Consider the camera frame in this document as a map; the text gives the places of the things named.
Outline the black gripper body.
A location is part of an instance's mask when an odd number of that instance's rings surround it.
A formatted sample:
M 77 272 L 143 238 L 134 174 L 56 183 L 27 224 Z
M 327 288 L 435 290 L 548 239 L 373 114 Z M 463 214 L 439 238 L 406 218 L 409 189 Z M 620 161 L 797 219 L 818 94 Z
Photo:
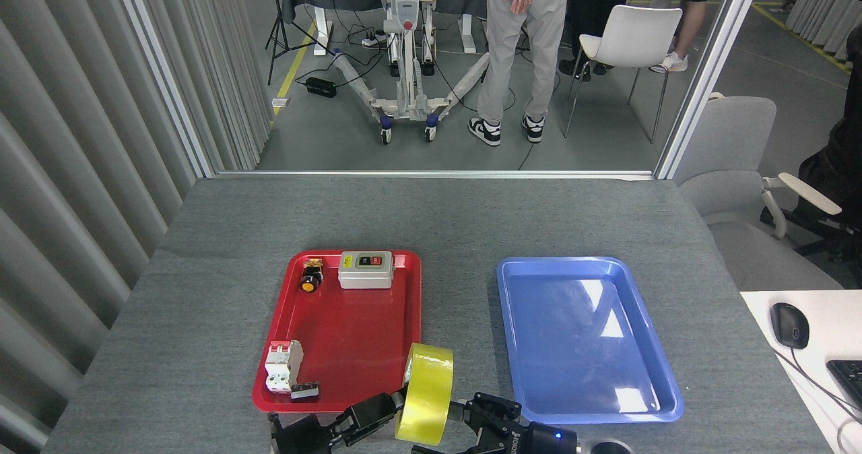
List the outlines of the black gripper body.
M 515 453 L 579 453 L 575 432 L 531 422 L 515 439 Z
M 283 426 L 278 413 L 268 414 L 271 427 L 271 453 L 332 453 L 332 432 L 316 414 Z

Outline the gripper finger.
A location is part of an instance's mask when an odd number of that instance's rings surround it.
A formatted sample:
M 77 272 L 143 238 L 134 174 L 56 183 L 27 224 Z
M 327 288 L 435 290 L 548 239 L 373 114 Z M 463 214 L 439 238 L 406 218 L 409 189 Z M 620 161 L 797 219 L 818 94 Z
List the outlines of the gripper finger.
M 477 441 L 532 441 L 529 427 L 519 422 L 520 413 L 514 401 L 487 393 L 475 393 L 465 402 L 465 423 L 477 433 Z
M 403 410 L 407 389 L 379 393 L 348 407 L 329 425 L 329 446 L 352 446 L 388 423 Z
M 477 445 L 471 446 L 461 453 L 518 453 L 519 448 L 515 446 L 515 441 L 517 439 L 490 439 L 488 442 L 484 442 L 482 439 L 477 440 Z M 425 454 L 443 454 L 443 451 L 432 450 L 431 448 L 427 448 L 424 446 L 413 445 L 412 446 L 413 453 L 425 453 Z

